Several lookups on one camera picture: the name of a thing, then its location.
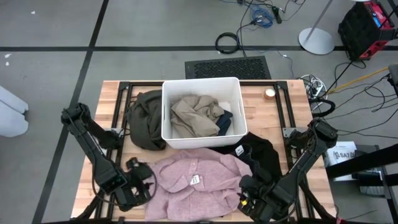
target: white stand base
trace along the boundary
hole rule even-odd
[[[332,52],[335,48],[335,43],[331,35],[324,30],[315,28],[310,38],[305,41],[311,29],[312,28],[307,28],[301,31],[300,35],[298,36],[300,45],[306,51],[317,55],[325,55]]]

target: wrinkled fabric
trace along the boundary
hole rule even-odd
[[[239,181],[252,175],[238,158],[205,148],[181,150],[152,170],[157,189],[146,206],[147,221],[198,221],[229,214],[239,204]],[[190,185],[196,175],[199,183]]]
[[[172,126],[183,138],[217,136],[218,118],[224,114],[218,101],[210,96],[184,96],[172,104]]]
[[[243,136],[236,144],[222,147],[212,147],[211,150],[222,154],[232,154],[236,156],[235,149],[240,145],[248,145],[252,148],[251,158],[258,161],[261,168],[268,171],[274,180],[279,180],[282,176],[280,169],[279,155],[272,143],[260,138],[253,133]]]
[[[135,145],[151,151],[166,147],[161,135],[162,90],[138,93],[126,117],[130,124],[130,138]]]
[[[220,128],[217,136],[225,136],[228,128],[231,126],[231,118],[233,117],[232,113],[224,110],[224,114],[218,118],[216,125]]]

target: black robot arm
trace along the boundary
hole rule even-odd
[[[299,183],[305,174],[336,144],[337,137],[336,130],[319,119],[311,121],[306,132],[293,131],[286,139],[286,147],[304,149],[303,154],[277,182],[259,175],[244,176],[239,183],[242,188],[239,210],[256,222],[267,223],[274,214],[283,217],[297,200]]]
[[[64,109],[61,122],[76,137],[92,163],[95,182],[107,195],[115,194],[121,211],[128,211],[151,199],[150,184],[143,183],[143,180],[153,175],[152,170],[148,165],[132,158],[127,162],[129,171],[124,172],[112,160],[106,158],[100,147],[109,150],[117,149],[120,147],[121,138],[118,133],[105,131],[95,123],[86,105],[78,103],[75,107]]]

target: tape roll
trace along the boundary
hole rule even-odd
[[[275,97],[275,94],[276,94],[275,90],[269,88],[264,91],[263,96],[264,96],[264,99],[271,100]]]

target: white tag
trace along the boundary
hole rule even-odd
[[[199,184],[199,183],[200,183],[199,175],[194,175],[194,176],[192,177],[192,180],[191,180],[191,182],[190,182],[190,185]]]
[[[240,156],[240,155],[244,152],[242,145],[238,146],[238,147],[235,149],[235,152],[236,152],[236,155],[237,155],[237,156]]]

